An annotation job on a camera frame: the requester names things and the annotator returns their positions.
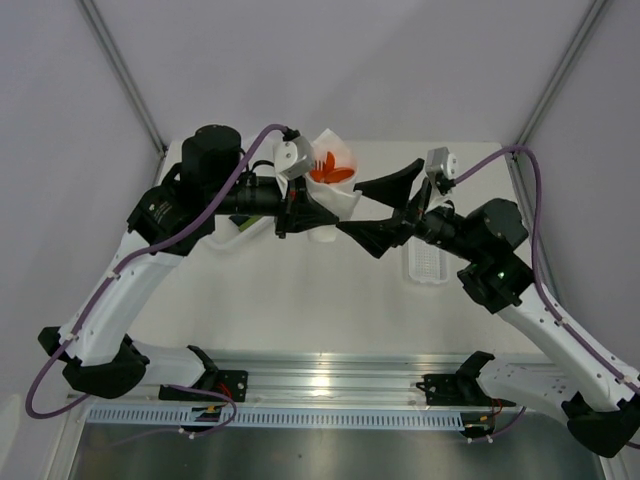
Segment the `white paper napkin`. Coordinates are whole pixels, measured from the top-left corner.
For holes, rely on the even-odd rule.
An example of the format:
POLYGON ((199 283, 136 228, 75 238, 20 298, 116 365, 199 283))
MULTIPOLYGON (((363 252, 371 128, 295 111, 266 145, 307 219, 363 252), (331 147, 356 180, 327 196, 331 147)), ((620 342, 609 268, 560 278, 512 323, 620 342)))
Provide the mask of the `white paper napkin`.
POLYGON ((306 175, 311 197, 339 217, 350 220, 361 193, 354 190, 357 180, 358 161, 349 146, 332 130, 325 129, 313 142, 315 160, 325 160, 328 151, 335 155, 335 168, 348 167, 355 170, 352 178, 337 184, 321 184, 306 175))

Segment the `orange plastic fork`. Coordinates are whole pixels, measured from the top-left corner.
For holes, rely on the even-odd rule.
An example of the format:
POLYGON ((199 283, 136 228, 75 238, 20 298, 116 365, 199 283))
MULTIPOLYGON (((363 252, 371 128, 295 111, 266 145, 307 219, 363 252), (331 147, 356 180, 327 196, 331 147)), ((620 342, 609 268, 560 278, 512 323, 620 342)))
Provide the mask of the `orange plastic fork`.
POLYGON ((312 170, 310 171, 311 178, 317 183, 323 183, 325 178, 325 168, 325 160, 316 160, 312 170))

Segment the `orange plastic spoon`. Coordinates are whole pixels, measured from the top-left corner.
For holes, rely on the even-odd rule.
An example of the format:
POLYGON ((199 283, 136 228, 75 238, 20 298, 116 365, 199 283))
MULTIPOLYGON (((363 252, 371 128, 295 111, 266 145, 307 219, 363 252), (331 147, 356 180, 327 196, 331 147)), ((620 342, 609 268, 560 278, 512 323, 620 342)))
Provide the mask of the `orange plastic spoon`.
POLYGON ((330 171, 312 170, 310 172, 311 179, 321 184, 337 184, 352 178, 355 170, 348 167, 335 168, 330 171))

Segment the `orange plastic knife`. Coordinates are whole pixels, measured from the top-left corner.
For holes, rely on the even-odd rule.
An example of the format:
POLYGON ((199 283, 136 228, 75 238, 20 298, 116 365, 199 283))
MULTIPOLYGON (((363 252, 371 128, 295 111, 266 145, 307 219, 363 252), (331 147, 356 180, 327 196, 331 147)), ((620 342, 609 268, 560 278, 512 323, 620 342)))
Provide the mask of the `orange plastic knife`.
POLYGON ((335 170, 335 155, 331 151, 328 151, 326 154, 326 159, 323 167, 323 175, 326 182, 328 182, 328 178, 331 176, 334 170, 335 170))

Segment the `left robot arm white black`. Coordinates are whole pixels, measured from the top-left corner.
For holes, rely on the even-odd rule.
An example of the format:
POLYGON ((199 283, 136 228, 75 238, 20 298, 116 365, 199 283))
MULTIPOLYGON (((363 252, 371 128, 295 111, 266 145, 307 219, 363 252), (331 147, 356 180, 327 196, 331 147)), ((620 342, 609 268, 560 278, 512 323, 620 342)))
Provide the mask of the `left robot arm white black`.
POLYGON ((313 144, 280 124, 266 131, 279 135, 269 176, 256 172, 266 133, 245 145, 234 128, 206 125, 172 147, 172 164, 134 207, 108 270, 76 317, 40 332, 50 361, 62 363, 64 379, 82 398, 116 399, 139 386, 155 386, 169 401, 224 392, 222 373, 202 348, 150 345, 129 331, 218 217, 267 217, 279 237, 338 222, 338 211, 316 191, 313 144))

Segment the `dark navy rolled napkin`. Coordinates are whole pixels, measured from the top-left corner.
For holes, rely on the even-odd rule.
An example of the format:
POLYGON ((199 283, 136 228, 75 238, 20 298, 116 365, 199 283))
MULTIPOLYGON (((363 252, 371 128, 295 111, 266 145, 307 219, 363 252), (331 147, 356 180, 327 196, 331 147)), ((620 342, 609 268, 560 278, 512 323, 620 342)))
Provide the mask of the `dark navy rolled napkin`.
POLYGON ((238 226, 240 223, 242 223, 245 219, 250 218, 250 217, 259 217, 259 216, 245 216, 245 215, 231 215, 229 217, 229 220, 236 226, 236 228, 238 229, 238 226))

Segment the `large white plastic basket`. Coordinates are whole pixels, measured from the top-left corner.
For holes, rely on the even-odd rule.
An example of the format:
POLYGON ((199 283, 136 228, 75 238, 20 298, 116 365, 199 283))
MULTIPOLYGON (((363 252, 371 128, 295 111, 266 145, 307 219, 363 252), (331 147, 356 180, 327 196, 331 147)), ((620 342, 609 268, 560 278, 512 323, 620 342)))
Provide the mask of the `large white plastic basket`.
POLYGON ((271 217, 263 218, 264 222, 262 225, 251 228, 245 232, 240 232, 229 218, 223 218, 216 224, 217 229, 214 233, 205 237, 202 243, 214 252, 232 252, 238 250, 258 234, 274 226, 274 221, 271 217))

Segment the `right side aluminium rail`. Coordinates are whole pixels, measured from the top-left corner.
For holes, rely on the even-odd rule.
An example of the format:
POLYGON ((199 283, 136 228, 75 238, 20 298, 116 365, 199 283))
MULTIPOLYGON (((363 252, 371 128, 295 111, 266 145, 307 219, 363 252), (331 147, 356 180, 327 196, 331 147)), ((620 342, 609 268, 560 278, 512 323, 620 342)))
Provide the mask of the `right side aluminium rail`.
POLYGON ((548 289, 544 285, 542 277, 542 258, 540 240, 540 221, 542 213, 542 183, 539 163, 533 151, 524 145, 509 145, 507 155, 512 158, 511 163, 516 163, 518 158, 524 155, 533 170, 534 176, 534 207, 531 222, 531 262, 534 274, 534 287, 542 302, 545 314, 548 314, 553 322, 545 340, 539 344, 534 341, 541 350, 554 361, 562 370, 569 372, 575 362, 575 347, 580 343, 575 340, 571 332, 566 329, 568 324, 554 305, 554 298, 548 295, 548 289))

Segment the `aluminium mounting rail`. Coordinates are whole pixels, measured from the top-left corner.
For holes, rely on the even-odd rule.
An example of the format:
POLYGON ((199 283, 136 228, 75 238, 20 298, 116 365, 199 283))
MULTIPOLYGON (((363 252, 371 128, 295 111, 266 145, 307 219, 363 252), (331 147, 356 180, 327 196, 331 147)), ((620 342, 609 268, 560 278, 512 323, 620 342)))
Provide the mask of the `aluminium mounting rail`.
MULTIPOLYGON (((67 360, 63 375, 79 395, 68 405, 70 408, 93 397, 117 399, 138 387, 153 388, 158 397, 161 386, 233 403, 222 394, 192 389, 205 373, 216 375, 219 370, 229 369, 220 368, 204 350, 194 345, 171 349, 124 342, 119 352, 105 363, 89 365, 77 358, 67 360)), ((455 373, 479 375, 480 388, 489 397, 507 399, 559 421, 616 411, 622 399, 614 391, 618 382, 611 379, 599 363, 577 356, 571 370, 564 370, 563 378, 505 363, 482 351, 475 352, 456 372, 449 374, 455 373)), ((371 367, 340 370, 335 364, 325 362, 306 368, 296 381, 289 379, 289 372, 284 375, 282 387, 305 388, 309 396, 319 398, 332 398, 342 390, 373 388, 389 376, 387 372, 376 374, 371 367)))

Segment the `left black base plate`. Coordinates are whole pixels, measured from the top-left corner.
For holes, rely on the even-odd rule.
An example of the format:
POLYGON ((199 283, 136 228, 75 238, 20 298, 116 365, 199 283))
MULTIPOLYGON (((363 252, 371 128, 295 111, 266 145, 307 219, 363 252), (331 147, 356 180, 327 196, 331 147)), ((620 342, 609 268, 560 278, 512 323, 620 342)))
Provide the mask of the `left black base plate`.
MULTIPOLYGON (((249 373, 246 370, 219 370, 216 375, 205 373, 192 389, 214 392, 231 398, 236 403, 246 400, 249 373)), ((163 401, 205 402, 219 401, 211 395, 186 392, 169 386, 161 386, 158 398, 163 401)))

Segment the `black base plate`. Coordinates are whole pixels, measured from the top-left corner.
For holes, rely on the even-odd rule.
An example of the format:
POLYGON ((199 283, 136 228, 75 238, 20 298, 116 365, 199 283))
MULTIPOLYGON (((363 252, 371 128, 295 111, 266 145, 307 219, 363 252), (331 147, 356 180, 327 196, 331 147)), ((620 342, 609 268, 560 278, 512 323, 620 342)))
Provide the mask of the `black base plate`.
POLYGON ((489 397, 478 382, 479 375, 425 374, 415 388, 425 395, 429 406, 491 407, 497 401, 504 407, 516 404, 504 398, 489 397))
MULTIPOLYGON (((246 370, 219 370, 216 375, 205 373, 192 389, 214 392, 231 398, 236 403, 246 400, 249 373, 246 370)), ((219 401, 211 395, 186 392, 169 386, 161 386, 158 398, 163 401, 205 402, 219 401)))

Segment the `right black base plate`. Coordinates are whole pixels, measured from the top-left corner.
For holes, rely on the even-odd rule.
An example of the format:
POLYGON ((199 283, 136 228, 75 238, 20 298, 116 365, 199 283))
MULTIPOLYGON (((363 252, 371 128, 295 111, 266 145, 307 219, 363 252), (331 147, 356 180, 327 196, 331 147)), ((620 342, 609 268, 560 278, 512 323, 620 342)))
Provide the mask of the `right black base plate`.
POLYGON ((491 407, 497 401, 504 407, 516 404, 504 398, 489 397, 478 382, 479 375, 425 374, 415 388, 425 395, 429 406, 491 407))

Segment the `right aluminium frame post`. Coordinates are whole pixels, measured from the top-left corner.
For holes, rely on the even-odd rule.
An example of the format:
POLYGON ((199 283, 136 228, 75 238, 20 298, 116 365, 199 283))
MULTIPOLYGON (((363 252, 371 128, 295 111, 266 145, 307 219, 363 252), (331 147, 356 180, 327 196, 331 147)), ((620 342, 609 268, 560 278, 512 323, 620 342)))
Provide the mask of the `right aluminium frame post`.
POLYGON ((513 138, 514 144, 527 145, 532 141, 614 4, 612 0, 594 0, 588 3, 543 89, 513 138))

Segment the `aluminium frame post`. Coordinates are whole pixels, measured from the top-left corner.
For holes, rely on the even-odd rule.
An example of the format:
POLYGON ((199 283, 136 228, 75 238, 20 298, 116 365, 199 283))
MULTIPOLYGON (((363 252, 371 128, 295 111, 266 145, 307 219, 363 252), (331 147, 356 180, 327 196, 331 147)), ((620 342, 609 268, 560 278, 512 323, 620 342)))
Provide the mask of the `aluminium frame post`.
POLYGON ((594 0, 588 3, 543 89, 513 138, 514 144, 527 145, 532 141, 614 4, 612 0, 594 0))
POLYGON ((163 155, 168 146, 97 2, 77 0, 75 4, 146 137, 154 150, 159 155, 163 155))

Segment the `left aluminium frame post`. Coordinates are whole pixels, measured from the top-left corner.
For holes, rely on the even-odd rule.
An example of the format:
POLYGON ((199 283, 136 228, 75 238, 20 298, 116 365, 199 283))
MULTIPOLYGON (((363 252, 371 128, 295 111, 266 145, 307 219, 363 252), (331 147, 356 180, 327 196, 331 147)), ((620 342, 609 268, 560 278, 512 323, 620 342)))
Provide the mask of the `left aluminium frame post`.
POLYGON ((77 0, 75 4, 146 137, 154 150, 159 155, 163 155, 168 146, 97 2, 77 0))

